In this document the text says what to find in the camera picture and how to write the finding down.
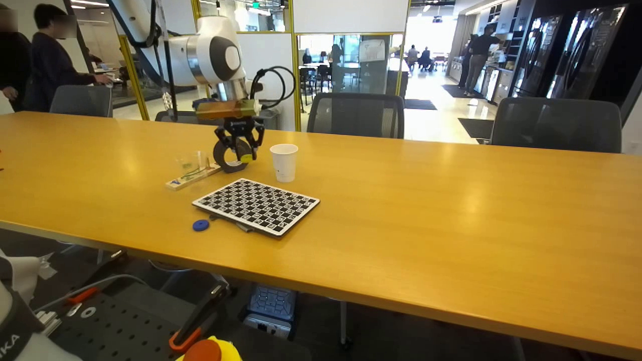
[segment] white cup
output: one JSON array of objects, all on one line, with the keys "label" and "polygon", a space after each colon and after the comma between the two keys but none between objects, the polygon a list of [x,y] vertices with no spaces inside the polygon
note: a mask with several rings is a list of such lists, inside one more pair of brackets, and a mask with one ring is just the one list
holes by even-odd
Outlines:
[{"label": "white cup", "polygon": [[296,175],[296,152],[295,145],[273,145],[268,149],[273,152],[275,177],[279,182],[293,182]]}]

